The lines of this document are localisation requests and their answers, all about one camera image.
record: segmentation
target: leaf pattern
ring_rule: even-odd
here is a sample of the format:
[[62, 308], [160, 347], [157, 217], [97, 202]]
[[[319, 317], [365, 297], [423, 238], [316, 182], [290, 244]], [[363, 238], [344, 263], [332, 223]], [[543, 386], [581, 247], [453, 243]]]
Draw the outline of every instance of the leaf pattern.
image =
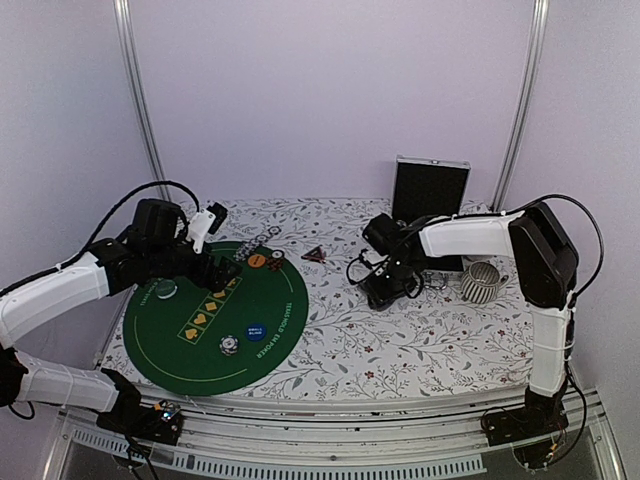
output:
[[[278, 368], [228, 395], [272, 399], [352, 400], [419, 398], [521, 385], [531, 368], [531, 317], [507, 258], [490, 258], [509, 280], [487, 305], [460, 296], [452, 274], [444, 290], [425, 290], [374, 312], [345, 277], [368, 245], [367, 222], [389, 212], [388, 200], [273, 199], [226, 202], [229, 216], [215, 237], [246, 240], [279, 225], [268, 243], [298, 268], [309, 292], [309, 318], [298, 345]], [[466, 212], [486, 211], [468, 203]], [[322, 245], [324, 264], [301, 255]], [[101, 365], [130, 381], [151, 385], [133, 366], [122, 340], [122, 320]]]

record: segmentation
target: table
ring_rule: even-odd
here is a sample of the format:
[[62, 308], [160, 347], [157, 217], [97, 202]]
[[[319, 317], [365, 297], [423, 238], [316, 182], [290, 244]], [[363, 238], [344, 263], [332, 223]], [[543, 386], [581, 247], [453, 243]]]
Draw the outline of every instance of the table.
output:
[[[367, 222], [389, 212], [383, 199], [273, 199], [225, 202], [229, 217], [208, 241], [246, 240], [277, 225], [267, 244], [282, 249], [302, 275], [309, 318], [289, 357], [255, 383], [226, 394], [277, 400], [348, 401], [423, 398], [524, 385], [531, 367], [531, 318], [514, 264], [491, 258], [509, 281], [485, 306], [460, 297], [454, 276], [442, 291], [425, 290], [374, 312], [348, 284], [347, 263], [366, 248]], [[482, 211], [469, 203], [464, 211]], [[317, 245], [325, 264], [300, 258]], [[152, 385], [128, 358], [122, 319], [104, 352], [102, 367], [134, 383]]]

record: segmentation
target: slotted vent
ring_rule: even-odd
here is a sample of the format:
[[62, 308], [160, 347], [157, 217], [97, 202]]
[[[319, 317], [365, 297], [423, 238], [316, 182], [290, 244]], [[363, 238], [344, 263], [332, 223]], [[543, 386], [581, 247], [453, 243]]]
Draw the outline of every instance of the slotted vent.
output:
[[[73, 440], [105, 453], [127, 456], [127, 442], [106, 433], [76, 427]], [[480, 455], [404, 466], [326, 468], [249, 464], [175, 452], [173, 462], [161, 467], [222, 480], [439, 480], [486, 472]]]

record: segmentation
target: round green mat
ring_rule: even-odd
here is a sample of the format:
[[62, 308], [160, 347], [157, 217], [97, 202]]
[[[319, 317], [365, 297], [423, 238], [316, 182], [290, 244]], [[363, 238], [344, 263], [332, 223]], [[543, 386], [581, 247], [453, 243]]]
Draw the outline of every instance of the round green mat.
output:
[[[238, 242], [212, 245], [212, 254], [233, 259]], [[266, 257], [271, 250], [257, 250]], [[124, 317], [124, 345], [136, 368], [156, 385], [183, 395], [217, 395], [264, 377], [287, 358], [302, 335], [309, 299], [302, 277], [286, 261], [278, 272], [266, 266], [243, 270], [223, 294], [213, 295], [185, 278], [177, 293], [160, 300], [158, 280], [133, 294]], [[258, 342], [249, 325], [266, 326]], [[226, 356], [220, 340], [233, 335], [238, 353]]]

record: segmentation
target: white wall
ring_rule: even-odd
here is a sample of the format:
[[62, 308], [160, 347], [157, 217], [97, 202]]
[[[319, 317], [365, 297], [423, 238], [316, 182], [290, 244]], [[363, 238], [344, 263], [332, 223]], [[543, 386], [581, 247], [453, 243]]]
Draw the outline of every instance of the white wall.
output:
[[533, 3], [132, 2], [167, 175], [210, 198], [389, 197], [401, 153], [471, 162], [490, 201]]
[[[0, 286], [6, 286], [69, 258], [111, 205], [151, 175], [112, 2], [1, 2], [0, 65]], [[132, 212], [133, 205], [108, 231], [122, 229]], [[69, 312], [19, 348], [90, 367], [117, 301]], [[52, 418], [42, 411], [27, 426], [0, 410], [0, 478], [35, 478]]]
[[[606, 242], [602, 275], [580, 301], [576, 359], [598, 387], [629, 478], [640, 478], [640, 3], [551, 2], [542, 63], [508, 205], [548, 192], [582, 200]], [[576, 211], [561, 220], [582, 253], [594, 234]]]

